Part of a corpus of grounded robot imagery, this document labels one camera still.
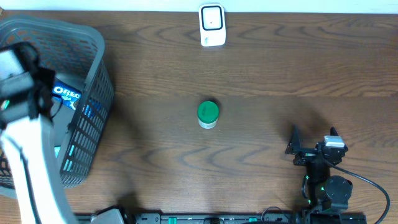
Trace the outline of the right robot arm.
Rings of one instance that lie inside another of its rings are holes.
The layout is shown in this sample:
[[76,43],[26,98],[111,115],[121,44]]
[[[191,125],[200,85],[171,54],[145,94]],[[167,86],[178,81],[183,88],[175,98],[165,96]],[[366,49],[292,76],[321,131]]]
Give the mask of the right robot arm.
[[353,184],[342,176],[331,175],[330,169],[342,162],[347,151],[348,147],[334,127],[314,147],[303,147],[299,131],[293,127],[285,153],[294,156],[295,166],[305,167],[302,195],[309,200],[309,206],[294,212],[290,223],[342,222],[341,214],[348,209]]

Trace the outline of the blue Oreo cookie pack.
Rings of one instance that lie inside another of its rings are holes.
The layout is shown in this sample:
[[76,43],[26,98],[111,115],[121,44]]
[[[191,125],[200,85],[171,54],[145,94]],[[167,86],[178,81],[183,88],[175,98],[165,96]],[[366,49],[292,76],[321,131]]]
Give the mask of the blue Oreo cookie pack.
[[52,88],[53,99],[61,102],[66,107],[76,110],[81,98],[81,92],[64,82],[56,81]]

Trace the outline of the green lid jar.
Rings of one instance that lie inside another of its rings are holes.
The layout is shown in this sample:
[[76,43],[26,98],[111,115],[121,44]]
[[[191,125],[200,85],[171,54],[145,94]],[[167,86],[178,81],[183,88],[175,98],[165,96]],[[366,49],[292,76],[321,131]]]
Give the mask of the green lid jar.
[[214,128],[220,115],[219,107],[212,101],[202,102],[197,110],[199,125],[204,129]]

